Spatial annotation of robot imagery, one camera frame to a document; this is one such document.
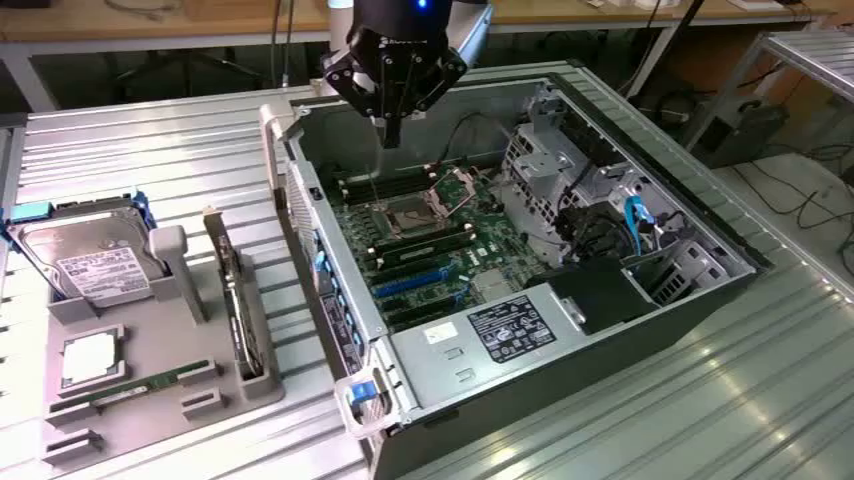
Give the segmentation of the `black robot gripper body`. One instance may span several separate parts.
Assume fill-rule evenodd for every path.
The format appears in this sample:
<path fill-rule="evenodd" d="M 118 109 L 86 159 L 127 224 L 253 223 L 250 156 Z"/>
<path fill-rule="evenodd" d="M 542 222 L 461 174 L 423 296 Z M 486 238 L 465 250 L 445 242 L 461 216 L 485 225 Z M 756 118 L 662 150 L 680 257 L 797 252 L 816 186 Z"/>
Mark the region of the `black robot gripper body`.
<path fill-rule="evenodd" d="M 369 76 L 385 69 L 421 75 L 449 51 L 451 1 L 354 2 L 350 53 Z"/>

